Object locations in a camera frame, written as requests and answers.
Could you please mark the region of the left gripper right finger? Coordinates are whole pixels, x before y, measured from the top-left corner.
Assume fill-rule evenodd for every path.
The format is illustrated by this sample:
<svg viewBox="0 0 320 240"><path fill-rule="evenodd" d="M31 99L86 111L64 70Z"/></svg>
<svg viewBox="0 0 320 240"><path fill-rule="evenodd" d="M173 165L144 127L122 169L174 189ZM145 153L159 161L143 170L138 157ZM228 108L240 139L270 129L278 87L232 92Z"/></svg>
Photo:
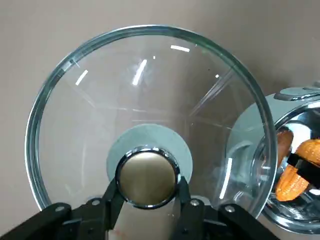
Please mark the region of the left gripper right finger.
<svg viewBox="0 0 320 240"><path fill-rule="evenodd" d="M217 210L198 198L192 198L182 176L177 197L180 215L174 227L176 240L277 240L270 230L235 203Z"/></svg>

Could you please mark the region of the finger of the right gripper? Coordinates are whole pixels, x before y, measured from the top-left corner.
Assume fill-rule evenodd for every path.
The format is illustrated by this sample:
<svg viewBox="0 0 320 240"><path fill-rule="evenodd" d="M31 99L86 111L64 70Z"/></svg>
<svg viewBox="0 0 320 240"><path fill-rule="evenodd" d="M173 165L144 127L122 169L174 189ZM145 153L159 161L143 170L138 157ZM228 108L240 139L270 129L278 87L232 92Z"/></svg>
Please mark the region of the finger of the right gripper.
<svg viewBox="0 0 320 240"><path fill-rule="evenodd" d="M320 188L320 167L301 156L291 153L287 163L297 169L297 174L308 181L315 188Z"/></svg>

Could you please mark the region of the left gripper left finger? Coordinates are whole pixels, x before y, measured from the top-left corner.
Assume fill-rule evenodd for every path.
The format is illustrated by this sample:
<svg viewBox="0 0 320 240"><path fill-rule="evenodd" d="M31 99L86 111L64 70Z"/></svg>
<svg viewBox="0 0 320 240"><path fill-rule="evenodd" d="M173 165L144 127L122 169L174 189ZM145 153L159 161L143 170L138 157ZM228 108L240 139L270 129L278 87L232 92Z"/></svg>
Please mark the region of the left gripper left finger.
<svg viewBox="0 0 320 240"><path fill-rule="evenodd" d="M77 208L65 202L49 205L2 235L2 240L106 240L125 199L113 179L102 197Z"/></svg>

